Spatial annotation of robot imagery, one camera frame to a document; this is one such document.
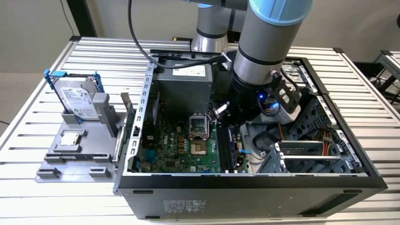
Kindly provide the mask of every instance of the green circuit board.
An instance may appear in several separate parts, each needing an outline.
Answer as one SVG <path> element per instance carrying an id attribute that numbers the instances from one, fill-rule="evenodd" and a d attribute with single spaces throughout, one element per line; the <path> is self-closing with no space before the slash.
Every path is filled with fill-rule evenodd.
<path id="1" fill-rule="evenodd" d="M 156 160 L 149 163 L 143 159 L 144 173 L 220 173 L 220 155 L 217 145 L 216 123 L 209 123 L 209 137 L 205 141 L 189 140 L 189 125 L 183 121 L 163 121 L 160 144 L 157 145 Z M 243 168 L 237 171 L 247 173 L 245 157 Z"/>

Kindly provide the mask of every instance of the black cable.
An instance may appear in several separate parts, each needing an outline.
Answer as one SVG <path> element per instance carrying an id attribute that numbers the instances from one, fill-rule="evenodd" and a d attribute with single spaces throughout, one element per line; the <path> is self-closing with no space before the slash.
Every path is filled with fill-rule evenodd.
<path id="1" fill-rule="evenodd" d="M 263 160 L 261 158 L 256 157 L 252 153 L 247 153 L 247 152 L 241 152 L 244 154 L 249 154 L 251 156 L 253 156 L 257 160 Z"/>
<path id="2" fill-rule="evenodd" d="M 252 142 L 252 145 L 253 145 L 253 147 L 256 148 L 256 150 L 259 150 L 259 151 L 268 151 L 268 150 L 271 150 L 271 147 L 269 147 L 268 144 L 265 143 L 265 140 L 264 140 L 264 139 L 263 139 L 263 141 L 264 141 L 264 143 L 265 143 L 265 145 L 268 146 L 269 149 L 264 149 L 264 148 L 261 148 L 261 147 L 257 146 L 257 139 L 261 138 L 263 136 L 267 136 L 267 137 L 271 139 L 271 141 L 272 141 L 273 143 L 279 141 L 279 139 L 277 139 L 276 137 L 273 137 L 273 136 L 269 134 L 269 131 L 271 131 L 272 129 L 273 129 L 273 127 L 267 126 L 267 127 L 265 127 L 265 130 L 261 131 L 260 133 L 257 133 L 257 134 L 253 136 L 251 142 Z"/>
<path id="3" fill-rule="evenodd" d="M 284 76 L 284 78 L 292 83 L 295 89 L 297 92 L 300 92 L 300 88 L 299 85 L 293 82 L 293 80 L 289 78 L 289 76 L 285 74 L 285 72 L 283 71 L 283 69 L 280 69 L 280 73 Z"/>
<path id="4" fill-rule="evenodd" d="M 69 26 L 69 28 L 71 28 L 72 35 L 75 36 L 73 29 L 72 29 L 72 26 L 71 26 L 71 23 L 69 23 L 69 20 L 68 20 L 67 14 L 65 14 L 65 9 L 64 9 L 63 0 L 60 0 L 60 3 L 61 3 L 61 7 L 63 7 L 63 13 L 64 13 L 64 16 L 65 16 L 65 20 L 67 20 L 68 26 Z"/>
<path id="5" fill-rule="evenodd" d="M 188 67 L 192 67 L 192 66 L 199 66 L 199 65 L 204 65 L 204 64 L 211 64 L 213 63 L 213 58 L 209 59 L 209 60 L 203 60 L 203 61 L 197 61 L 197 62 L 193 62 L 191 64 L 185 64 L 185 65 L 181 65 L 181 66 L 167 66 L 161 63 L 159 63 L 147 53 L 145 51 L 143 50 L 140 44 L 139 44 L 139 41 L 137 41 L 137 38 L 136 38 L 136 35 L 135 35 L 135 32 L 133 32 L 133 26 L 132 26 L 132 0 L 128 0 L 128 24 L 129 24 L 129 31 L 131 31 L 131 36 L 132 36 L 132 39 L 133 39 L 133 42 L 136 44 L 136 47 L 139 48 L 141 54 L 144 55 L 144 57 L 153 63 L 156 64 L 159 67 L 164 68 L 164 69 L 181 69 L 181 68 L 188 68 Z"/>
<path id="6" fill-rule="evenodd" d="M 0 123 L 4 123 L 5 125 L 9 125 L 9 123 L 8 123 L 8 122 L 4 122 L 4 121 L 1 121 L 1 120 L 0 120 Z"/>
<path id="7" fill-rule="evenodd" d="M 393 96 L 391 104 L 393 104 L 393 102 L 396 102 L 396 99 L 397 99 L 399 95 L 400 95 L 400 90 L 397 91 L 397 94 Z"/>

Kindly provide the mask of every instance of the blue tab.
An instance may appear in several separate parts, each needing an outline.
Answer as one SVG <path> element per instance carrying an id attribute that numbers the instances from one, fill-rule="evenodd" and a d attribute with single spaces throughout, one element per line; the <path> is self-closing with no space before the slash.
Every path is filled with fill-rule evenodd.
<path id="1" fill-rule="evenodd" d="M 213 7 L 212 5 L 207 5 L 207 4 L 201 4 L 201 3 L 199 3 L 197 6 L 199 6 L 199 8 L 209 8 L 209 7 Z"/>
<path id="2" fill-rule="evenodd" d="M 101 77 L 100 77 L 100 74 L 97 74 L 97 71 L 95 71 L 93 77 L 95 77 L 96 84 L 97 84 L 97 91 L 104 93 L 104 87 L 103 87 L 103 83 L 101 83 Z"/>
<path id="3" fill-rule="evenodd" d="M 65 71 L 55 71 L 51 73 L 52 77 L 65 77 L 68 74 Z"/>
<path id="4" fill-rule="evenodd" d="M 239 152 L 244 154 L 252 154 L 251 150 L 239 149 Z"/>
<path id="5" fill-rule="evenodd" d="M 276 26 L 300 23 L 311 12 L 312 0 L 249 0 L 257 17 Z"/>

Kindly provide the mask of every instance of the motherboard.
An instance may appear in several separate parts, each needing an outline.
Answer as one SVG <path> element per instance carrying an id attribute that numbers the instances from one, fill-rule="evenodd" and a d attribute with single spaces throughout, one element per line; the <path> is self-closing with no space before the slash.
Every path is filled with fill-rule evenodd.
<path id="1" fill-rule="evenodd" d="M 216 122 L 208 122 L 207 118 L 201 120 L 201 117 L 197 115 L 187 121 L 161 121 L 160 142 L 153 145 L 152 148 L 144 150 L 140 167 L 141 172 L 224 173 L 220 166 L 221 156 L 219 152 L 216 126 Z M 192 131 L 196 133 L 207 131 L 207 134 L 204 133 L 201 137 L 195 136 L 192 135 Z M 240 134 L 232 135 L 231 140 L 235 146 L 241 146 Z M 241 164 L 237 165 L 235 169 L 239 173 L 247 173 L 245 157 L 239 157 Z"/>

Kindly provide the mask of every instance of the small chip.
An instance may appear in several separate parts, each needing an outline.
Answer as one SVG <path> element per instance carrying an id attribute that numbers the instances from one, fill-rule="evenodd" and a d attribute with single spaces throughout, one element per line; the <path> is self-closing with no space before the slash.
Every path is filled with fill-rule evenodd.
<path id="1" fill-rule="evenodd" d="M 61 137 L 60 145 L 76 145 L 79 137 L 80 137 L 79 133 L 72 133 L 72 132 L 64 133 Z"/>
<path id="2" fill-rule="evenodd" d="M 205 141 L 191 141 L 189 152 L 192 155 L 205 155 L 207 154 Z"/>
<path id="3" fill-rule="evenodd" d="M 175 161 L 167 161 L 167 167 L 175 167 Z"/>

